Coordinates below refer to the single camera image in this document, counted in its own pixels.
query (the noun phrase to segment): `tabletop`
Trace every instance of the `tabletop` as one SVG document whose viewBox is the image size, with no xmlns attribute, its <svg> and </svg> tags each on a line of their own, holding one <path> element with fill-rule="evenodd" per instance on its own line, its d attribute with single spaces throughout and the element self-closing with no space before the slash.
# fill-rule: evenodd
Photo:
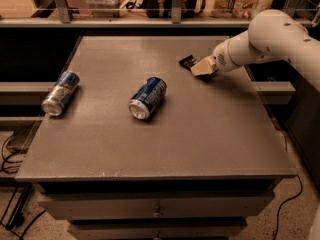
<svg viewBox="0 0 320 240">
<path fill-rule="evenodd" d="M 245 68 L 203 82 L 179 65 L 227 36 L 84 36 L 70 105 L 46 118 L 19 181 L 232 179 L 296 171 Z M 167 93 L 149 120 L 128 102 L 147 78 Z"/>
</svg>

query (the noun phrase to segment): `gray table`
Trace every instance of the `gray table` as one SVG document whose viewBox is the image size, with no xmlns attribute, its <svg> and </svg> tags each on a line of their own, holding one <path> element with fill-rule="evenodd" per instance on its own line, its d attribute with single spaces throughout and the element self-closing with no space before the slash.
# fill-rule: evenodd
<svg viewBox="0 0 320 240">
<path fill-rule="evenodd" d="M 42 122 L 16 179 L 39 184 L 47 193 L 40 202 L 57 219 L 118 219 L 117 211 L 119 218 L 123 219 L 126 218 L 126 211 L 121 213 L 123 204 L 117 206 L 119 210 L 109 217 L 107 211 L 99 210 L 101 205 L 95 201 L 136 201 L 143 196 L 144 203 L 151 200 L 159 208 L 159 200 L 175 199 L 172 188 L 179 190 L 184 182 L 190 189 L 184 185 L 181 193 L 185 196 L 181 193 L 176 195 L 191 198 L 192 202 L 196 200 L 194 198 L 201 197 L 201 202 L 204 199 L 210 201 L 208 205 L 212 204 L 210 198 L 220 198 L 220 201 L 225 200 L 221 202 L 227 202 L 220 207 L 236 203 L 234 200 L 249 202 L 250 197 L 256 198 L 257 195 L 248 193 L 259 192 L 263 194 L 263 198 L 257 201 L 260 208 L 252 209 L 256 209 L 255 214 L 261 211 L 273 198 L 270 190 L 275 184 L 284 177 L 293 177 L 296 171 L 245 69 L 217 73 L 205 83 L 194 78 L 178 63 L 190 54 L 198 59 L 209 55 L 225 38 L 84 37 L 69 66 L 69 70 L 78 73 L 81 79 L 74 99 L 63 116 L 47 117 Z M 151 76 L 165 80 L 167 94 L 150 120 L 139 121 L 130 114 L 128 101 Z M 116 191 L 100 191 L 102 186 L 108 188 L 109 183 Z M 151 194 L 145 193 L 144 186 L 149 188 L 152 183 L 159 188 L 158 191 L 152 189 Z M 208 184 L 197 196 L 195 193 L 200 193 L 195 191 L 199 190 L 196 187 L 198 183 Z M 136 186 L 138 194 L 132 190 L 119 191 L 117 184 L 119 188 Z M 222 189 L 229 194 L 221 199 Z M 243 193 L 239 193 L 244 191 L 247 194 L 241 199 Z M 130 194 L 123 197 L 120 192 Z M 82 214 L 67 215 L 61 212 L 63 208 L 57 206 L 57 201 L 60 204 L 66 202 L 64 205 L 79 201 L 78 208 L 86 203 L 87 210 Z M 234 218 L 250 215 L 233 214 L 227 210 L 224 213 L 220 209 L 212 216 L 196 212 L 188 216 L 178 212 L 176 217 Z M 165 212 L 159 214 L 175 217 Z M 130 219 L 147 217 L 140 216 L 137 211 L 128 216 Z M 100 234 L 96 227 L 95 224 L 91 229 Z M 102 224 L 102 229 L 106 230 L 105 224 Z M 73 230 L 83 232 L 87 229 Z M 74 235 L 79 239 L 102 237 Z M 121 234 L 111 236 L 113 239 L 124 238 Z M 166 236 L 177 237 L 163 233 L 162 237 Z"/>
</svg>

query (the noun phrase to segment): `cable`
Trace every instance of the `cable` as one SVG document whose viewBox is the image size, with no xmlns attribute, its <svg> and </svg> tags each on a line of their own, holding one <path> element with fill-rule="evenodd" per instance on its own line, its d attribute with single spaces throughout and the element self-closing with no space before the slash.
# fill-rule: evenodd
<svg viewBox="0 0 320 240">
<path fill-rule="evenodd" d="M 36 122 L 32 123 L 32 124 L 29 124 L 25 127 L 23 127 L 22 129 L 18 130 L 18 131 L 15 131 L 13 134 L 11 134 L 2 144 L 2 147 L 1 147 L 1 156 L 2 156 L 2 163 L 1 163 L 1 169 L 0 169 L 0 172 L 4 172 L 6 174 L 14 174 L 14 173 L 17 173 L 19 168 L 20 168 L 20 165 L 13 165 L 13 166 L 8 166 L 8 167 L 5 167 L 5 165 L 7 163 L 9 164 L 16 164 L 16 163 L 22 163 L 22 161 L 10 161 L 9 159 L 12 158 L 13 156 L 16 156 L 16 155 L 19 155 L 19 152 L 14 152 L 14 153 L 11 153 L 9 154 L 7 157 L 5 157 L 4 155 L 4 147 L 5 145 L 14 137 L 16 136 L 19 132 L 27 129 L 28 127 L 30 126 L 34 126 Z"/>
<path fill-rule="evenodd" d="M 23 237 L 25 236 L 25 234 L 28 232 L 29 228 L 33 225 L 33 223 L 36 222 L 37 219 L 39 219 L 44 213 L 46 212 L 46 210 L 43 210 L 42 212 L 40 212 L 36 217 L 33 218 L 33 220 L 29 223 L 29 225 L 25 228 L 25 230 L 22 232 L 19 240 L 23 240 Z"/>
<path fill-rule="evenodd" d="M 17 236 L 19 239 L 21 239 L 21 237 L 16 232 L 12 231 L 11 229 L 7 229 L 7 227 L 2 222 L 0 225 L 3 226 L 7 231 L 9 231 L 12 234 L 14 234 L 15 236 Z"/>
<path fill-rule="evenodd" d="M 282 135 L 283 135 L 283 137 L 284 137 L 284 140 L 285 140 L 285 150 L 288 152 L 288 149 L 287 149 L 287 138 L 286 138 L 285 134 L 284 134 L 282 131 L 280 131 L 280 132 L 282 133 Z M 278 235 L 278 231 L 279 231 L 279 217 L 280 217 L 280 211 L 281 211 L 282 206 L 283 206 L 284 204 L 286 204 L 287 202 L 289 202 L 289 201 L 291 201 L 291 200 L 293 200 L 293 199 L 295 199 L 295 198 L 298 198 L 298 197 L 302 194 L 302 192 L 303 192 L 303 184 L 302 184 L 302 181 L 301 181 L 299 175 L 297 175 L 297 178 L 298 178 L 299 183 L 300 183 L 300 190 L 299 190 L 299 192 L 298 192 L 296 195 L 294 195 L 293 197 L 290 197 L 290 198 L 284 200 L 284 201 L 280 204 L 280 206 L 279 206 L 279 208 L 278 208 L 278 212 L 277 212 L 276 229 L 275 229 L 275 231 L 273 232 L 273 240 L 276 240 L 277 235 Z"/>
<path fill-rule="evenodd" d="M 1 222 L 1 226 L 3 226 L 7 231 L 11 232 L 12 234 L 14 234 L 15 236 L 17 236 L 19 238 L 19 240 L 24 240 L 23 237 L 27 234 L 28 230 L 30 229 L 30 227 L 33 225 L 33 223 L 35 223 L 37 221 L 37 219 L 39 219 L 44 213 L 46 212 L 46 210 L 41 211 L 40 213 L 38 213 L 38 215 L 36 217 L 34 217 L 32 219 L 32 221 L 28 224 L 28 226 L 24 229 L 24 231 L 22 232 L 21 236 L 18 235 L 16 232 L 14 232 L 13 230 L 7 229 L 7 227 Z"/>
<path fill-rule="evenodd" d="M 17 191 L 18 191 L 18 187 L 15 187 L 15 189 L 14 189 L 12 195 L 11 195 L 11 198 L 10 198 L 10 200 L 9 200 L 9 203 L 8 203 L 6 209 L 5 209 L 4 212 L 3 212 L 2 218 L 1 218 L 1 220 L 0 220 L 0 223 L 1 223 L 1 224 L 2 224 L 2 222 L 3 222 L 3 220 L 4 220 L 4 218 L 5 218 L 8 210 L 9 210 L 9 207 L 10 207 L 10 205 L 11 205 L 11 203 L 12 203 L 12 201 L 13 201 L 13 198 L 14 198 L 14 196 L 16 195 Z"/>
</svg>

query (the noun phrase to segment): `blue soda can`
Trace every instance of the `blue soda can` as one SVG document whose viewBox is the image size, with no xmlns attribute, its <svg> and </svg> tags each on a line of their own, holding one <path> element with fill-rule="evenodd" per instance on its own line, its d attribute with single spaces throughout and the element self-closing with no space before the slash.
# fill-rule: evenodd
<svg viewBox="0 0 320 240">
<path fill-rule="evenodd" d="M 74 72 L 63 72 L 51 92 L 42 102 L 42 110 L 51 116 L 61 115 L 79 82 L 80 78 Z"/>
<path fill-rule="evenodd" d="M 148 119 L 166 94 L 167 84 L 151 77 L 129 101 L 129 110 L 137 119 Z"/>
</svg>

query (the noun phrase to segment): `drawer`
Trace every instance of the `drawer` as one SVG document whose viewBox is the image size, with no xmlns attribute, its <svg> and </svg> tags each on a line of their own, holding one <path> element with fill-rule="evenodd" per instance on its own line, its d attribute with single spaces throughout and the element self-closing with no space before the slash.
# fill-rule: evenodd
<svg viewBox="0 0 320 240">
<path fill-rule="evenodd" d="M 79 240 L 99 239 L 215 239 L 237 235 L 246 227 L 241 218 L 118 220 L 72 224 L 68 231 Z"/>
<path fill-rule="evenodd" d="M 55 219 L 143 219 L 247 217 L 259 214 L 274 198 L 214 193 L 41 195 L 39 204 Z"/>
</svg>

